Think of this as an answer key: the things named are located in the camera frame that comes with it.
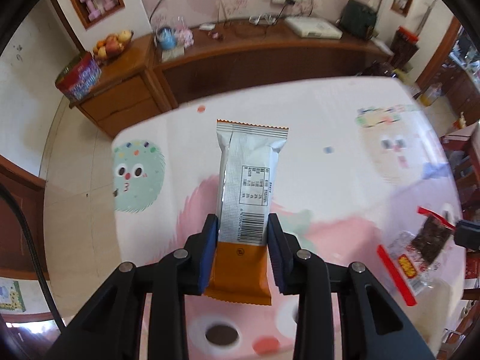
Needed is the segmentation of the orange white snack bar packet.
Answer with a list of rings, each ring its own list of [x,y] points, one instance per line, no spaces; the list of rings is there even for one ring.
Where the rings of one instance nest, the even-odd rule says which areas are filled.
[[[269,306],[267,223],[278,157],[289,129],[219,119],[218,236],[205,294]]]

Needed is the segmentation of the cartoon printed tablecloth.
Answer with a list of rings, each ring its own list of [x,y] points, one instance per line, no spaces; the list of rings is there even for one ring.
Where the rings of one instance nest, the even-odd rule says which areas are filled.
[[[115,224],[124,260],[160,260],[216,210],[220,119],[288,128],[272,189],[281,226],[329,263],[363,262],[391,293],[377,248],[418,233],[420,208],[452,222],[461,217],[437,134],[400,82],[295,81],[205,97],[116,136]]]

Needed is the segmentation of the small wooden drawer cabinet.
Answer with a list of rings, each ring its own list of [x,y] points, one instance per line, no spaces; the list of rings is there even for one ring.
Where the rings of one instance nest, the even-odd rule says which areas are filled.
[[[133,40],[128,49],[101,68],[97,84],[76,108],[100,131],[113,139],[122,130],[178,107],[161,75],[152,34]]]

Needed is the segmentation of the long wooden tv cabinet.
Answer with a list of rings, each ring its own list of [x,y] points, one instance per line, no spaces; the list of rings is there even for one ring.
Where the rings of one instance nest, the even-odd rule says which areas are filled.
[[[349,34],[339,40],[300,38],[284,23],[255,26],[245,20],[193,29],[193,46],[154,69],[178,105],[239,89],[295,80],[355,76],[390,55]]]

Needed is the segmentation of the pink toy figure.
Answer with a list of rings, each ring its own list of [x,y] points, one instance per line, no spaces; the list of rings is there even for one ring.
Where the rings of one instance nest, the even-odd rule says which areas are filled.
[[[192,47],[194,44],[194,35],[188,27],[183,16],[177,16],[173,25],[176,41],[185,48]]]

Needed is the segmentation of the dark tall bin red lid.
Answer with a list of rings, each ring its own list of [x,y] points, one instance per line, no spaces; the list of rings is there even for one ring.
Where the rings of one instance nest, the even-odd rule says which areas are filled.
[[[394,53],[391,66],[394,69],[403,68],[419,50],[417,43],[417,35],[402,26],[398,27],[391,42],[391,51]]]

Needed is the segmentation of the blue cup on cabinet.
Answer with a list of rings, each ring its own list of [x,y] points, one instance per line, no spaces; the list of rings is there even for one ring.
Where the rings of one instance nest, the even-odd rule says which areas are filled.
[[[161,50],[172,50],[177,46],[174,31],[169,26],[158,28],[155,33],[157,47]]]

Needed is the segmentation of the red round tin box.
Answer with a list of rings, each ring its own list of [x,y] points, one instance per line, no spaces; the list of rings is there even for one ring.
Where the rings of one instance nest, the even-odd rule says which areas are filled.
[[[83,52],[74,57],[60,72],[55,80],[55,87],[71,102],[86,97],[97,84],[101,69],[90,52]]]

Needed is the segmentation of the fruit bowl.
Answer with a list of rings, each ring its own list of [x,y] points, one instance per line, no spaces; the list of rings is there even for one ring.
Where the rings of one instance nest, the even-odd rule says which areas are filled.
[[[132,30],[123,30],[120,33],[107,35],[105,39],[98,41],[92,49],[94,60],[98,65],[108,64],[128,48],[133,36],[134,32]]]

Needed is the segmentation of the white set-top box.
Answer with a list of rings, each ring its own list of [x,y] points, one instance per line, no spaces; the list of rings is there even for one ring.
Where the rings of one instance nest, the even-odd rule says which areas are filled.
[[[300,38],[339,40],[343,36],[341,30],[320,18],[291,16],[285,18],[285,24]]]

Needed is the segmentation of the black air fryer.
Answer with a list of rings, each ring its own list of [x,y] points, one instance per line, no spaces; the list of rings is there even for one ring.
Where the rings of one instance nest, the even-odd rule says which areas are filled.
[[[348,0],[339,18],[338,27],[353,37],[368,41],[374,35],[377,12],[357,0]]]

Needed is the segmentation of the pink dumbbells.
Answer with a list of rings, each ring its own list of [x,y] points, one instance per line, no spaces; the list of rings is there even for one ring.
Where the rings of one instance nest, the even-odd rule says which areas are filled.
[[[95,21],[105,12],[112,10],[116,6],[115,0],[79,0],[86,5],[89,13],[88,20]]]

